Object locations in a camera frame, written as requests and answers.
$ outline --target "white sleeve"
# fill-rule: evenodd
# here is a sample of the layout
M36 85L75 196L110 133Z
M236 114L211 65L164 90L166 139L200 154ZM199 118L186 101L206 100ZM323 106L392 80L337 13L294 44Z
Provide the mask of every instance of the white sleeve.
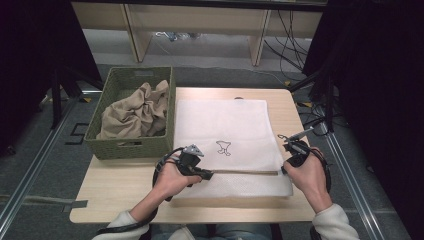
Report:
M346 213L337 204L317 213L312 224L322 239L359 239L356 230L349 225Z
M128 211L124 211L119 213L115 220L109 223L107 227L121 227L134 223L137 223L137 221L134 220ZM100 234L94 237L93 240L138 240L148 230L149 224L129 232Z

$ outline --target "green storage bin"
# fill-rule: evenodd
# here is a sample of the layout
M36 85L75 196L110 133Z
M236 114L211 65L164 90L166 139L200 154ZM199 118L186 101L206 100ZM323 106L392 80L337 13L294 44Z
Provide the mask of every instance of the green storage bin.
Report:
M102 113L112 103L129 97L143 83L148 82L152 90L162 80L169 84L166 127L152 137L136 139L96 139L102 126ZM174 144L175 81L172 67L115 67L111 68L91 119L84 140L93 154L100 160L123 158L159 158L172 151Z

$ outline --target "beige fabric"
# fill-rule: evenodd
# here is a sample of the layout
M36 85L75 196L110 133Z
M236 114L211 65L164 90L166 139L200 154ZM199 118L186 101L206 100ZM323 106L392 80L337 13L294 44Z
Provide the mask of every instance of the beige fabric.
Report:
M97 139L135 139L153 136L166 126L169 86L161 81L153 91L144 83L128 98L112 103L102 114Z

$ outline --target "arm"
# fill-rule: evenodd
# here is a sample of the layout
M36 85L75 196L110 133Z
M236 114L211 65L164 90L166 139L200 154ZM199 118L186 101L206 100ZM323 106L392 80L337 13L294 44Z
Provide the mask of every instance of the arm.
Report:
M108 227L120 227L141 222L147 219L166 198L174 196L180 193L186 186L202 180L199 176L183 176L175 164L172 163L173 160L168 160L165 166L162 167L155 186L146 197L131 210L121 212ZM148 229L148 225L145 225L129 232L101 234L93 240L138 240Z
M359 239L356 230L349 225L346 213L339 205L333 204L325 186L324 170L315 155L311 153L298 168L284 162L284 169L315 211L312 223L323 239Z

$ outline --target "white cloth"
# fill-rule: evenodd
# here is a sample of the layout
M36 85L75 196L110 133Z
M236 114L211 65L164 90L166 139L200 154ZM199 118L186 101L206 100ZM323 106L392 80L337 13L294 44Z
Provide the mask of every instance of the white cloth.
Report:
M195 238L187 227L182 227L175 231L168 240L195 240Z
M293 195L281 173L283 157L264 100L180 100L174 147L191 144L204 153L198 167L216 170L278 171L278 176L215 174L175 198Z

